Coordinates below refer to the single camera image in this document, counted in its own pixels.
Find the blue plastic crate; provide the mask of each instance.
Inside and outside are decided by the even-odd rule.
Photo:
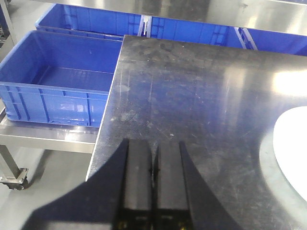
[[[31,31],[0,63],[8,118],[98,127],[121,44]]]
[[[307,56],[307,36],[249,29],[258,50]]]
[[[35,26],[41,31],[123,40],[124,35],[138,34],[140,20],[137,14],[55,4]]]
[[[141,15],[56,4],[37,22],[38,30],[122,40],[137,35]],[[153,17],[152,38],[242,48],[233,27]]]
[[[151,37],[242,48],[231,26],[153,17]]]

